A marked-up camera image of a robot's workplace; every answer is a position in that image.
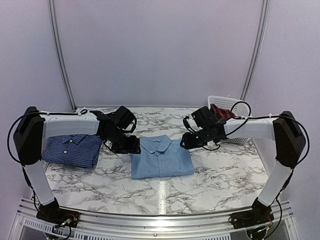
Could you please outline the light blue long sleeve shirt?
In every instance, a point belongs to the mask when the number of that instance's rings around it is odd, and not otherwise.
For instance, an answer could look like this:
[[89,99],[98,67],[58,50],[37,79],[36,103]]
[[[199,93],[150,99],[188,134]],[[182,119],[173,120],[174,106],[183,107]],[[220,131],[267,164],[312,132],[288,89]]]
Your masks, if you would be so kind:
[[131,178],[165,178],[195,173],[190,152],[180,146],[180,140],[167,135],[140,139],[140,153],[131,154]]

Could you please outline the navy checked shirt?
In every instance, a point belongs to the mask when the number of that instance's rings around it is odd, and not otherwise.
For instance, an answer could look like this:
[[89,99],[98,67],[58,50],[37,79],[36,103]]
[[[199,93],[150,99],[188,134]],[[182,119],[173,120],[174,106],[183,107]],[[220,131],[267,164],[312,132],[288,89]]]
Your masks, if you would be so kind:
[[59,135],[47,139],[42,159],[49,163],[92,169],[96,166],[102,140],[97,135]]

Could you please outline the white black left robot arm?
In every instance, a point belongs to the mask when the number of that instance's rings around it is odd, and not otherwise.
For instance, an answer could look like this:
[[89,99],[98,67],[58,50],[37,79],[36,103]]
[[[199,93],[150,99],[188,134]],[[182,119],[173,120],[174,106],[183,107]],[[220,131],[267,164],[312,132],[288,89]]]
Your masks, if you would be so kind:
[[136,125],[136,117],[124,106],[107,114],[87,109],[79,112],[40,111],[30,106],[14,121],[7,138],[13,139],[17,152],[14,161],[23,167],[31,189],[45,206],[44,215],[58,223],[63,219],[63,211],[53,204],[56,199],[41,164],[45,139],[66,135],[98,136],[111,143],[110,150],[115,154],[140,154],[140,140],[133,135]]

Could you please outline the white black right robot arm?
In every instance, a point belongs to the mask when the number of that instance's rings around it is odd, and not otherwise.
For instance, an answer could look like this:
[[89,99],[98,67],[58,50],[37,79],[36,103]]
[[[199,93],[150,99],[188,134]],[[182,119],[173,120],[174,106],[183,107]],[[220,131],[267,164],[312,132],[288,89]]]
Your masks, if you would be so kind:
[[258,224],[267,216],[270,206],[286,188],[294,169],[307,157],[310,138],[306,128],[290,111],[265,116],[235,116],[217,119],[208,107],[193,112],[190,118],[198,129],[191,127],[189,117],[182,122],[187,132],[180,145],[186,150],[204,148],[209,142],[240,138],[251,139],[266,167],[268,179],[247,219]]

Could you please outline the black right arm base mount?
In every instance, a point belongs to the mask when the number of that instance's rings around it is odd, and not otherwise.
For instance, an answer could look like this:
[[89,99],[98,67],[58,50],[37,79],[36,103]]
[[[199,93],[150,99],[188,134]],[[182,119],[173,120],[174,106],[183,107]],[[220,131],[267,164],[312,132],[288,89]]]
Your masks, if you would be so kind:
[[251,210],[234,212],[230,215],[228,221],[234,229],[240,229],[271,223],[274,219],[271,206],[265,206],[256,198]]

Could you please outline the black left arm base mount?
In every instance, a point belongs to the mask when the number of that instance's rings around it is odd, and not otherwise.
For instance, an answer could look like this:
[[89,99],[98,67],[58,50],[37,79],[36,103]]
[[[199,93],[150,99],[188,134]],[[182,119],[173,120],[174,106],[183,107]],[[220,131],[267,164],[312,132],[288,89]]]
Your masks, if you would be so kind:
[[66,226],[76,228],[78,226],[80,213],[78,211],[61,208],[57,199],[46,205],[39,203],[34,205],[37,210],[36,217],[46,222],[62,225],[66,222]]

